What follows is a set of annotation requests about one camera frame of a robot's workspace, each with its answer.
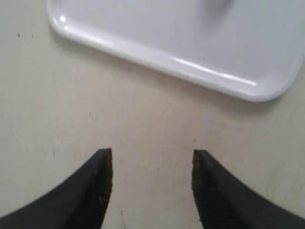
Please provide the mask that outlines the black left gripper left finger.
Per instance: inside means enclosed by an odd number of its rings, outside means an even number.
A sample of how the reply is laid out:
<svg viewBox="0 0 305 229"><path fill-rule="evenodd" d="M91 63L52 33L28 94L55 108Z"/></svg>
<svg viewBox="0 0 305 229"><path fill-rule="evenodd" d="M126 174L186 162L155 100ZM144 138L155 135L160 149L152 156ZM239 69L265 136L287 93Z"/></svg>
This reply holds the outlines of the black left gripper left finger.
<svg viewBox="0 0 305 229"><path fill-rule="evenodd" d="M0 218L2 229L100 229L112 192L112 150L99 149L50 192Z"/></svg>

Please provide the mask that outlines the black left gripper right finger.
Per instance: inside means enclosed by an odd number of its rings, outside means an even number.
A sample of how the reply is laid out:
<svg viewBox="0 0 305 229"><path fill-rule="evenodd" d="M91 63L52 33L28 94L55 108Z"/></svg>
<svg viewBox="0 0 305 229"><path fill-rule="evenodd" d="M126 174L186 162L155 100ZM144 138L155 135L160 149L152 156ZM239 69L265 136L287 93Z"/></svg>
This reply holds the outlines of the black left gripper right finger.
<svg viewBox="0 0 305 229"><path fill-rule="evenodd" d="M297 216L254 192L206 150L194 150L192 191L204 229L303 229Z"/></svg>

